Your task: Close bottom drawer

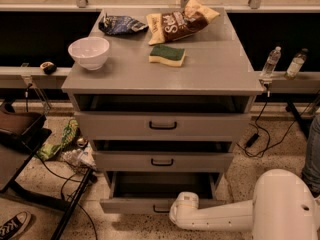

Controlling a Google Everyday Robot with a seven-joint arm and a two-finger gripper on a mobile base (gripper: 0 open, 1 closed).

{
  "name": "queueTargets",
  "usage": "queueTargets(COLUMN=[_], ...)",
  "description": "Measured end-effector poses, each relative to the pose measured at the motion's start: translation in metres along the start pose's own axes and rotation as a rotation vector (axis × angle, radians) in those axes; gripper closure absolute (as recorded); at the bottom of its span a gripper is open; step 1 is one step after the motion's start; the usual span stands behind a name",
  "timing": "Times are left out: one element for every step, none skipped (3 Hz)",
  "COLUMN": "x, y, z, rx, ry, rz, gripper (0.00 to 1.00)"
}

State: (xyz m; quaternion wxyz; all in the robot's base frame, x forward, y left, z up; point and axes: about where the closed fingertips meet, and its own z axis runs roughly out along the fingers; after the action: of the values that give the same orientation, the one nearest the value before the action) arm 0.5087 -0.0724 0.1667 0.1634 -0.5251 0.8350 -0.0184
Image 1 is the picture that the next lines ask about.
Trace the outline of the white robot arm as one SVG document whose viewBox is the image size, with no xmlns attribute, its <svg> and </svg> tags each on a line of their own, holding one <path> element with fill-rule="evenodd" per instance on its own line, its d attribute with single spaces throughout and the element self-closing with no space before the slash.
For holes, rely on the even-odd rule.
<svg viewBox="0 0 320 240">
<path fill-rule="evenodd" d="M 249 231 L 252 240 L 319 240 L 319 202 L 300 177 L 282 169 L 263 173 L 247 201 L 201 209 L 197 194 L 182 192 L 169 218 L 186 230 Z"/>
</svg>

